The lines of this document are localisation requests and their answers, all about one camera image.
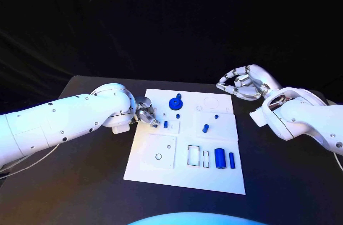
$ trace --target white board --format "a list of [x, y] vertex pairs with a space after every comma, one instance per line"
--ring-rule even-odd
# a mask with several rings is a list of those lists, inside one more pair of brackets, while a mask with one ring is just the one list
[[[181, 94], [183, 107], [174, 111], [168, 108], [168, 101], [177, 93]], [[151, 100], [161, 125], [153, 128], [138, 123], [124, 179], [245, 195], [230, 95], [147, 89], [145, 96]], [[163, 128], [164, 121], [173, 128]], [[207, 133], [202, 132], [205, 124], [209, 125]], [[174, 148], [166, 149], [164, 144], [173, 138]], [[199, 166], [187, 165], [189, 145], [199, 146]], [[216, 168], [216, 148], [225, 149], [225, 169]], [[209, 152], [209, 162], [203, 151]], [[235, 169], [230, 168], [230, 152], [235, 153]], [[154, 158], [156, 154], [161, 155], [161, 159], [167, 158], [166, 164], [156, 164], [161, 162], [161, 159]], [[203, 167], [203, 158], [209, 167]]]

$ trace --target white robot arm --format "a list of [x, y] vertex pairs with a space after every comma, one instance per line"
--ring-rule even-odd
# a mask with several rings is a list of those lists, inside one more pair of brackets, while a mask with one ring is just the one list
[[148, 98], [134, 98], [121, 84], [105, 84], [89, 95], [1, 115], [0, 166], [91, 133], [101, 125], [117, 134], [137, 121], [158, 125]]
[[[235, 76], [235, 86], [226, 85]], [[343, 155], [343, 105], [327, 105], [305, 89], [282, 88], [258, 65], [232, 70], [216, 87], [245, 100], [264, 97], [251, 117], [259, 127], [268, 124], [281, 139], [288, 141], [307, 134], [327, 150]]]

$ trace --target robotic hand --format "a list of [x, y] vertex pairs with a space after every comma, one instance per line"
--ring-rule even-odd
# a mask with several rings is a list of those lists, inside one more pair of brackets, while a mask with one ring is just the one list
[[112, 133], [143, 121], [157, 127], [147, 97], [134, 98], [121, 84], [99, 86], [82, 94], [0, 116], [0, 168], [13, 160], [94, 132], [99, 126]]
[[[233, 87], [225, 82], [235, 76]], [[268, 124], [281, 139], [288, 141], [307, 134], [327, 150], [343, 155], [343, 105], [327, 105], [305, 89], [282, 88], [258, 65], [232, 70], [216, 87], [249, 101], [264, 97], [251, 117], [259, 127]]]

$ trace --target small blue piece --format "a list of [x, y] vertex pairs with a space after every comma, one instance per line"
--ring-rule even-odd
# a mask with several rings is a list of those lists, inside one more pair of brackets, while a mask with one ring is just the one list
[[230, 155], [230, 168], [233, 169], [233, 168], [236, 168], [233, 152], [230, 152], [229, 155]]
[[209, 125], [206, 124], [206, 125], [203, 126], [202, 132], [206, 133], [207, 130], [209, 130]]
[[176, 98], [170, 99], [168, 106], [173, 110], [179, 110], [183, 106], [183, 101], [180, 99], [180, 93], [177, 94]]
[[215, 149], [215, 157], [216, 157], [216, 168], [219, 169], [226, 168], [225, 151], [222, 148]]

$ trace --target blue object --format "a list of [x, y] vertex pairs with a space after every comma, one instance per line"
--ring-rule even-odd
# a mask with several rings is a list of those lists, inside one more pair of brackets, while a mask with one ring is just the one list
[[206, 125], [203, 126], [202, 132], [206, 133], [207, 130], [209, 130], [209, 125], [206, 124]]
[[230, 155], [230, 168], [236, 168], [233, 152], [230, 152], [229, 155]]
[[215, 157], [216, 157], [216, 168], [219, 169], [226, 168], [225, 151], [222, 148], [215, 149]]
[[130, 225], [160, 225], [160, 224], [187, 224], [187, 225], [264, 225], [249, 219], [233, 217], [223, 214], [210, 213], [171, 213], [160, 214], [132, 222]]
[[173, 110], [179, 110], [183, 106], [183, 101], [180, 99], [180, 93], [177, 94], [176, 98], [170, 99], [168, 106]]

